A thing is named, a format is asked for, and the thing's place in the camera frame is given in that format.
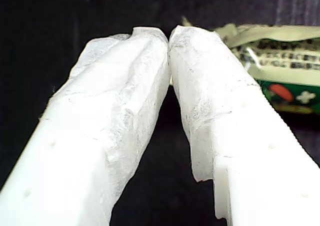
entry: small hole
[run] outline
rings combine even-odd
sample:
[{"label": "small hole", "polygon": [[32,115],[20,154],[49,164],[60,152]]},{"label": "small hole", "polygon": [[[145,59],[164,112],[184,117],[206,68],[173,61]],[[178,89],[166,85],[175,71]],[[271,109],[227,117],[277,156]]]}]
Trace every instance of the small hole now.
[{"label": "small hole", "polygon": [[274,145],[274,144],[269,144],[269,148],[270,149],[275,149],[277,146],[276,145]]},{"label": "small hole", "polygon": [[248,102],[246,101],[241,102],[241,107],[246,107],[246,106],[248,106]]},{"label": "small hole", "polygon": [[31,191],[30,191],[29,189],[26,189],[26,190],[24,191],[24,193],[23,193],[23,196],[24,196],[24,198],[27,198],[27,197],[30,196],[30,194],[31,194]]},{"label": "small hole", "polygon": [[303,194],[301,194],[302,197],[308,198],[309,194],[307,192],[304,192]]}]

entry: dark background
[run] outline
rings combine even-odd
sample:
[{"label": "dark background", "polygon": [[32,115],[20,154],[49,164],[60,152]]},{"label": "dark background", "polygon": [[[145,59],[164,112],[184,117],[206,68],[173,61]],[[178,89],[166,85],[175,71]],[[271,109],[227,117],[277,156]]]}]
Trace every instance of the dark background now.
[{"label": "dark background", "polygon": [[[168,36],[181,16],[205,28],[229,22],[320,26],[319,0],[1,0],[1,10],[0,187],[90,39],[130,33],[134,26],[160,27]],[[320,164],[319,118],[281,116]],[[212,181],[192,177],[172,88],[111,225],[226,225],[214,216]]]}]

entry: white tissue paper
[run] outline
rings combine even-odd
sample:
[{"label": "white tissue paper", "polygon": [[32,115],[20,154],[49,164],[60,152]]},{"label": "white tissue paper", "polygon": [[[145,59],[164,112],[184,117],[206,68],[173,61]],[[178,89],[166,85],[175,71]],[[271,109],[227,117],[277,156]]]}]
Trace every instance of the white tissue paper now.
[{"label": "white tissue paper", "polygon": [[108,225],[170,81],[156,28],[90,41],[0,193],[0,225]]},{"label": "white tissue paper", "polygon": [[174,29],[172,82],[197,181],[228,225],[320,225],[320,169],[218,34]]}]

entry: white flower graphic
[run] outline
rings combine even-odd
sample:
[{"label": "white flower graphic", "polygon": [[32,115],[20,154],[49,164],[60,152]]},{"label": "white flower graphic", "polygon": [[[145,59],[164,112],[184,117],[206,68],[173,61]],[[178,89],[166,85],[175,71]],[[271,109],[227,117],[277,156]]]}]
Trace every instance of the white flower graphic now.
[{"label": "white flower graphic", "polygon": [[301,101],[302,104],[307,104],[309,101],[316,97],[315,93],[310,93],[308,91],[301,92],[300,95],[296,97],[298,101]]}]

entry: green packaging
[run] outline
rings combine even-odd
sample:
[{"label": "green packaging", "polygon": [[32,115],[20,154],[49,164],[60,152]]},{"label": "green packaging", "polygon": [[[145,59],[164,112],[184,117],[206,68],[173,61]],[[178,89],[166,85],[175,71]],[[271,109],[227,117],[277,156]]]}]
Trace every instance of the green packaging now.
[{"label": "green packaging", "polygon": [[276,110],[320,114],[320,27],[227,24],[215,31]]}]

